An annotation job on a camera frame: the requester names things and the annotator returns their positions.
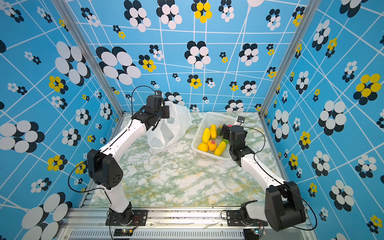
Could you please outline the orange yellow mango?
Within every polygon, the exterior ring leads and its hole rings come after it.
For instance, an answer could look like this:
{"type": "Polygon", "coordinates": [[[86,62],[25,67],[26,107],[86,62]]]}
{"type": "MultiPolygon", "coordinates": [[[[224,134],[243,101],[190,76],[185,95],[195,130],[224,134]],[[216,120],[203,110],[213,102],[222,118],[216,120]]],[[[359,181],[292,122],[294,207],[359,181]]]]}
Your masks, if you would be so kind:
{"type": "Polygon", "coordinates": [[[217,138],[217,126],[211,125],[210,127],[211,139],[215,140],[217,138]]]}

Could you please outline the red orange fruit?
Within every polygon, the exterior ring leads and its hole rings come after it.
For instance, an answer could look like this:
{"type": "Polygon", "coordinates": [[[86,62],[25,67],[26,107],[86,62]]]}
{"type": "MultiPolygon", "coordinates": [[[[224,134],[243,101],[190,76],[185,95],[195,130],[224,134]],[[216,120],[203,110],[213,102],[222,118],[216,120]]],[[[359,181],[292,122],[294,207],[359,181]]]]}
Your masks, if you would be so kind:
{"type": "Polygon", "coordinates": [[[207,145],[208,145],[209,151],[212,151],[212,152],[214,152],[217,148],[217,143],[214,140],[209,140],[207,142],[207,145]]]}

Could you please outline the white plastic bag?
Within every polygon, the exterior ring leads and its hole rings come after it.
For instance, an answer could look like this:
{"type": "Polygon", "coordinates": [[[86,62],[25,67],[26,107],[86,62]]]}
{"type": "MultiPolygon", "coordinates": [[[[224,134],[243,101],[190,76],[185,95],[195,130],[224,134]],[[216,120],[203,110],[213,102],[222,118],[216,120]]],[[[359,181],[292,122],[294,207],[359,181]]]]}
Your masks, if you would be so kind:
{"type": "Polygon", "coordinates": [[[180,140],[192,125],[191,114],[186,106],[166,101],[170,117],[161,119],[158,127],[147,132],[148,144],[152,150],[164,150],[180,140]]]}

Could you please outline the yellow fruit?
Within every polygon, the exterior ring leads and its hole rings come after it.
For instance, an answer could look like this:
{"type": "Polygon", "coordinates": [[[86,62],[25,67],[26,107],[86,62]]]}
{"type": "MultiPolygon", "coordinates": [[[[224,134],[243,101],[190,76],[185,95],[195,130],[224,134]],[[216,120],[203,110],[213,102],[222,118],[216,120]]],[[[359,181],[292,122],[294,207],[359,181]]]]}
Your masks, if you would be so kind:
{"type": "Polygon", "coordinates": [[[198,146],[198,150],[202,152],[207,152],[209,150],[209,147],[206,143],[201,143],[198,146]]]}

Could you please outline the green fruit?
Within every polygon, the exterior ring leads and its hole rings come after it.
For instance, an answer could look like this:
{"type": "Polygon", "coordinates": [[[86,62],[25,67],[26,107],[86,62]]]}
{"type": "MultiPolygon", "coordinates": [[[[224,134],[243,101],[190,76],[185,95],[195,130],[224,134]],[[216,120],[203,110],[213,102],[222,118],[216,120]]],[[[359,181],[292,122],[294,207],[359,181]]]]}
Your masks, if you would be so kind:
{"type": "Polygon", "coordinates": [[[229,144],[229,141],[224,138],[222,138],[222,141],[225,142],[227,145],[229,144]]]}

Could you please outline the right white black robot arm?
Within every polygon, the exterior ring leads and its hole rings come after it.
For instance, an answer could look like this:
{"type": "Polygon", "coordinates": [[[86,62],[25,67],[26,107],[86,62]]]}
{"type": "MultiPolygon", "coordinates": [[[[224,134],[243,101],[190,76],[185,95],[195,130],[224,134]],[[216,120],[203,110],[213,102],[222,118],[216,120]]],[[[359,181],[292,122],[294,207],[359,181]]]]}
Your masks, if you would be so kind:
{"type": "Polygon", "coordinates": [[[296,227],[306,221],[306,211],[299,187],[287,182],[268,169],[256,152],[246,145],[247,131],[239,125],[223,125],[221,135],[229,141],[229,153],[239,167],[247,171],[265,192],[265,206],[257,206],[256,201],[241,205],[240,212],[245,225],[256,220],[267,222],[276,232],[296,227]]]}

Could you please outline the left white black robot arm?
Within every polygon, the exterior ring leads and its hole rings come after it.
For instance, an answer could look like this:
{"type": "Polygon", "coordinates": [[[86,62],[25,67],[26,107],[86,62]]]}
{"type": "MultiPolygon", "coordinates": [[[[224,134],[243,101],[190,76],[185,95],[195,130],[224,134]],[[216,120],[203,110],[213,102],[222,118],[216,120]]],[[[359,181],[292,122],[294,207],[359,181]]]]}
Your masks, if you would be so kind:
{"type": "Polygon", "coordinates": [[[162,92],[155,91],[120,133],[99,150],[89,151],[89,176],[101,187],[110,202],[110,219],[116,218],[122,225],[134,219],[132,204],[124,194],[121,183],[124,173],[119,165],[120,159],[137,138],[149,129],[154,130],[161,119],[169,117],[170,108],[165,105],[162,92]]]}

